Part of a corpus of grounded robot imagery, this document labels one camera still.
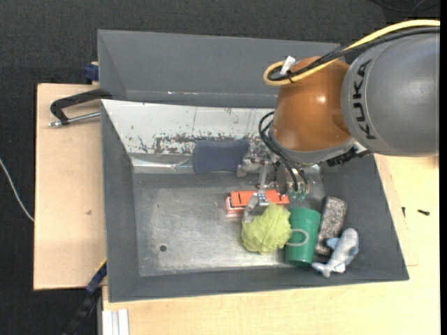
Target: green mug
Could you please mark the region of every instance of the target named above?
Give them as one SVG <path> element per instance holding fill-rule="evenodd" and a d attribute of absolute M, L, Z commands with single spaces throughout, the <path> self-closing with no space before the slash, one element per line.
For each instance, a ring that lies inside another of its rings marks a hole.
<path fill-rule="evenodd" d="M 314 259 L 321 215 L 318 211 L 305 208 L 292 208 L 289 222 L 292 237 L 286 243 L 286 262 L 307 267 Z"/>

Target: wooden board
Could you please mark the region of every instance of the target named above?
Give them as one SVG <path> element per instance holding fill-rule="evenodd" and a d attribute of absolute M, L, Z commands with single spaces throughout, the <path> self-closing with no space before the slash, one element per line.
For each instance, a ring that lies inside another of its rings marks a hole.
<path fill-rule="evenodd" d="M 105 257 L 99 118 L 54 128 L 53 101 L 95 89 L 38 85 L 34 289 L 85 287 Z M 67 109 L 74 117 L 99 102 Z"/>

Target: white object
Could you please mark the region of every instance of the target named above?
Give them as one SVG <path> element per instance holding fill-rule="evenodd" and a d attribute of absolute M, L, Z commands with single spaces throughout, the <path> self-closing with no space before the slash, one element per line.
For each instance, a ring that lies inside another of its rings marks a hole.
<path fill-rule="evenodd" d="M 296 59 L 294 59 L 292 56 L 287 56 L 286 60 L 284 61 L 284 64 L 282 65 L 281 70 L 279 71 L 280 75 L 286 75 L 287 72 L 291 69 L 291 67 L 295 64 Z"/>
<path fill-rule="evenodd" d="M 102 325 L 102 335 L 129 335 L 129 311 L 104 310 Z"/>
<path fill-rule="evenodd" d="M 312 263 L 312 268 L 321 272 L 325 278 L 329 278 L 331 272 L 343 273 L 346 266 L 352 262 L 352 259 L 358 253 L 358 233 L 353 228 L 343 231 L 340 238 L 330 238 L 326 244 L 334 251 L 330 256 L 329 262 Z"/>

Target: white cable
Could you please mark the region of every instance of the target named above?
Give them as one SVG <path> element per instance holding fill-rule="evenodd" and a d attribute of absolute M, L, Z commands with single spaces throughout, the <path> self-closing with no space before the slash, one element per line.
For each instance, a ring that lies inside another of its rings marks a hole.
<path fill-rule="evenodd" d="M 15 198 L 17 198 L 17 201 L 19 202 L 19 204 L 20 204 L 20 206 L 21 206 L 23 212 L 27 215 L 27 217 L 28 217 L 31 221 L 34 222 L 34 217 L 31 216 L 31 214 L 28 212 L 28 210 L 26 209 L 26 207 L 23 205 L 23 202 L 22 202 L 22 200 L 20 199 L 19 194 L 17 193 L 17 190 L 15 189 L 13 180 L 11 179 L 11 176 L 9 176 L 8 169 L 6 169 L 6 166 L 5 166 L 5 164 L 3 164 L 3 161 L 2 161 L 1 158 L 0 158 L 0 165 L 1 165 L 1 168 L 5 171 L 6 177 L 7 177 L 8 180 L 9 180 L 9 184 L 11 185 L 11 188 L 12 188 L 12 190 L 14 191 Z"/>

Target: metal clamp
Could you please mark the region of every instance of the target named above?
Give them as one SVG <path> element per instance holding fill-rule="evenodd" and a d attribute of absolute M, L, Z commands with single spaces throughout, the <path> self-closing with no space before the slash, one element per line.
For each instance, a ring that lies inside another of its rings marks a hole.
<path fill-rule="evenodd" d="M 72 107 L 74 105 L 86 103 L 89 101 L 94 101 L 96 99 L 112 99 L 112 94 L 107 92 L 105 89 L 95 89 L 86 93 L 76 94 L 74 96 L 55 100 L 50 106 L 50 111 L 56 118 L 58 118 L 58 121 L 53 121 L 52 123 L 50 123 L 50 126 L 65 126 L 74 121 L 97 117 L 99 115 L 99 112 L 69 119 L 62 111 L 64 108 Z"/>

